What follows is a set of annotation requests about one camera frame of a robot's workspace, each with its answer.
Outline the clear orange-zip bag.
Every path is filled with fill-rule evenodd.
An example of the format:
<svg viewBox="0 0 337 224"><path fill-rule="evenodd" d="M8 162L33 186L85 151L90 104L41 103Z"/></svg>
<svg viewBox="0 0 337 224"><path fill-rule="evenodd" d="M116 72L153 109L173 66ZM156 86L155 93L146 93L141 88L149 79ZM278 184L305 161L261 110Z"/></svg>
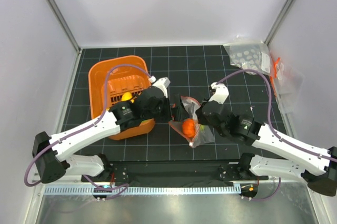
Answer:
<svg viewBox="0 0 337 224"><path fill-rule="evenodd" d="M178 103L171 108L172 120L170 127L189 142L192 148L215 142L215 137L209 126L198 122L196 111L201 104L194 98L177 95Z"/></svg>

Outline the orange plastic basket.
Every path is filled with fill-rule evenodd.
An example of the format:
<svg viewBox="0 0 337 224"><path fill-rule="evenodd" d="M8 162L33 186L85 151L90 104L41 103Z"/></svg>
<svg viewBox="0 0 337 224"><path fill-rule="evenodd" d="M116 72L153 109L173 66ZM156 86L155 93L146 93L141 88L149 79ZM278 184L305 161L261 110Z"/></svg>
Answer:
<svg viewBox="0 0 337 224"><path fill-rule="evenodd" d="M95 64L88 74L91 118L103 112L105 97L107 106L121 101L125 92L134 96L150 87L147 65L139 56L128 55Z"/></svg>

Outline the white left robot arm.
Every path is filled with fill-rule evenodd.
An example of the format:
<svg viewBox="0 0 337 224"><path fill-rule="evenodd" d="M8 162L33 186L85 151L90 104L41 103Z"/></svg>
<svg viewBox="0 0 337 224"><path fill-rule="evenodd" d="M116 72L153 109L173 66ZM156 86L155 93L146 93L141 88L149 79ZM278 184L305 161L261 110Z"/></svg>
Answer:
<svg viewBox="0 0 337 224"><path fill-rule="evenodd" d="M35 136L32 156L40 182L48 184L62 178L75 168L70 157L82 148L108 136L137 128L143 121L154 119L159 123L183 121L189 117L180 95L173 101L158 87L149 87L136 98L119 101L103 113L68 131Z"/></svg>

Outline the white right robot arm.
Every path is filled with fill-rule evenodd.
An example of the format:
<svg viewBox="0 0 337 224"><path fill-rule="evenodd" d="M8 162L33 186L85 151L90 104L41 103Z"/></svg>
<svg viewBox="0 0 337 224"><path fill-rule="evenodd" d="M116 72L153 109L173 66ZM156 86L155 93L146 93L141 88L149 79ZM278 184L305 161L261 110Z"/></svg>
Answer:
<svg viewBox="0 0 337 224"><path fill-rule="evenodd" d="M240 178L249 180L254 175L290 176L306 182L314 192L328 197L336 196L335 146L325 149L306 144L250 115L236 115L216 101L204 102L196 115L199 124L213 127L221 137L282 157L272 165L254 154L246 155L250 162L237 167Z"/></svg>

